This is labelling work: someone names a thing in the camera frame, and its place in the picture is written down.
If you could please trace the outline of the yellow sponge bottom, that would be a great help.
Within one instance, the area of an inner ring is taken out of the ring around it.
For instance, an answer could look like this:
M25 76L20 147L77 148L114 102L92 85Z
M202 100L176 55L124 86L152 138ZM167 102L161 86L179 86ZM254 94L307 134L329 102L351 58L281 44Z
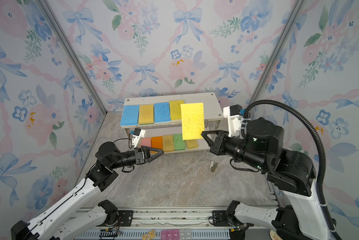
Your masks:
M163 140L163 151L165 153L173 152L175 150L173 135L162 136L162 140Z

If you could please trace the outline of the dark yellow sponge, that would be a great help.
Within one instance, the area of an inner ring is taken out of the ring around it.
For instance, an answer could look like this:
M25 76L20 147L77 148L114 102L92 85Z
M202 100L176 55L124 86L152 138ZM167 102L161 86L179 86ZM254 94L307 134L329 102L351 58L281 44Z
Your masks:
M197 140L185 140L185 144L188 150L197 149L199 147Z

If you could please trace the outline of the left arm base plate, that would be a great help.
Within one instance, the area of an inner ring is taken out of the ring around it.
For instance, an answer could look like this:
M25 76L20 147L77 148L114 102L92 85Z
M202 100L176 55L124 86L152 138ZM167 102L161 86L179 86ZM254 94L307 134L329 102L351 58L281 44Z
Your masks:
M131 210L113 211L107 215L104 225L108 227L130 227L133 214L134 211Z

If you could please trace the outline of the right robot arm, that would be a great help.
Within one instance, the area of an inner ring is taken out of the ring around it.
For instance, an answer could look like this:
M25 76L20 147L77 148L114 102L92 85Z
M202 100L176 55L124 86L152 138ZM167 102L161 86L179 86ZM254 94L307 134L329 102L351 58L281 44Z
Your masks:
M328 240L331 230L319 202L317 173L306 154L283 148L284 129L259 118L250 121L241 139L226 131L204 131L210 152L230 156L266 175L289 201L286 207L253 207L232 201L226 209L234 227L257 225L275 231L283 240Z

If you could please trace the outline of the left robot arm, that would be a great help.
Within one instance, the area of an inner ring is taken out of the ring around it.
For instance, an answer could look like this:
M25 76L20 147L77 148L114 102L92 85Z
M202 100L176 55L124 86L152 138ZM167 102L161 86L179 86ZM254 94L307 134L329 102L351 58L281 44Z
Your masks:
M150 163L164 151L142 146L120 152L113 142L105 142L95 154L96 163L85 177L52 207L28 222L19 221L11 228L13 240L68 240L102 224L113 227L120 221L118 208L109 200L98 203L87 213L69 218L90 199L103 192L118 177L117 168Z

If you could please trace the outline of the white two-tier shelf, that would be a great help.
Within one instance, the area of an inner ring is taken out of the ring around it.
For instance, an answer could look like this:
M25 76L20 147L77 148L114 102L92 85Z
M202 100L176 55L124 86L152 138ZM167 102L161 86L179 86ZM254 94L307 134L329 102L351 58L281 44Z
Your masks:
M204 130L208 131L209 122L215 122L214 126L217 129L219 123L223 120L223 113L219 105L218 99L214 93L201 94L184 94L184 95L170 95L157 97L142 97L142 98L128 98L125 100L124 106L130 105L154 105L156 103L165 103L175 100L184 100L186 104L203 103L204 107ZM163 123L153 123L146 125L124 126L127 133L135 128L140 128L146 131L146 137L159 137L165 135L174 135L182 133L181 120L174 120Z

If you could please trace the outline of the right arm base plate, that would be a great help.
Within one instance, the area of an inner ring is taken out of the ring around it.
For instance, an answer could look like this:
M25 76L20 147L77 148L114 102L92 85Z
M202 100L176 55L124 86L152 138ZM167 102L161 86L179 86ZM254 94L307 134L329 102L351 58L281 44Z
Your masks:
M215 227L253 227L253 224L241 223L234 216L227 216L225 211L213 210L211 216L208 218L211 225Z

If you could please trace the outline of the blue sponge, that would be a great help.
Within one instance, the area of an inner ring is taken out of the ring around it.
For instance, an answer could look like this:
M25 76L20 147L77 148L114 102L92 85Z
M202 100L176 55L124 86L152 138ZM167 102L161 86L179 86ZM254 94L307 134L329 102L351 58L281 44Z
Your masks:
M169 102L154 104L154 121L155 123L171 121Z
M124 106L120 125L122 127L138 125L139 109L139 105Z

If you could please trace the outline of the green sponge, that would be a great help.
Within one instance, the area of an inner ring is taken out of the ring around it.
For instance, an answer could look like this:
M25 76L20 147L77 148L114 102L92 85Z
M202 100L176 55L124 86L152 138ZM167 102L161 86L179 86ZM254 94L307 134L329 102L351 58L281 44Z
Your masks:
M182 151L186 149L186 144L185 141L182 139L182 134L174 134L173 141L175 151Z

